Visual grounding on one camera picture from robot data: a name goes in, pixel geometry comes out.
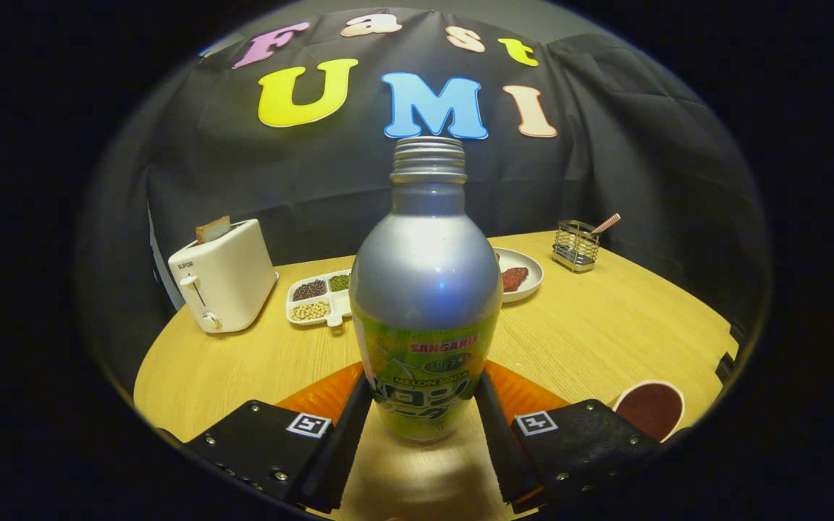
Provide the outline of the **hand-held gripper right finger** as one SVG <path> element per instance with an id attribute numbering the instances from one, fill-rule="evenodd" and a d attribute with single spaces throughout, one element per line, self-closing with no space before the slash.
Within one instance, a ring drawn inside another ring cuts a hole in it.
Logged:
<path id="1" fill-rule="evenodd" d="M 474 399 L 497 487 L 516 512 L 586 501 L 662 451 L 598 399 L 569 402 L 492 360 Z"/>

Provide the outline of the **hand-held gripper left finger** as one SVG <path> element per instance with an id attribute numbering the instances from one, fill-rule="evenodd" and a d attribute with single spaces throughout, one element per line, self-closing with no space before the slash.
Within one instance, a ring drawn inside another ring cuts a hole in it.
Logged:
<path id="1" fill-rule="evenodd" d="M 183 448 L 252 494 L 291 507 L 340 507 L 373 398 L 356 362 L 276 404 L 251 399 Z"/>

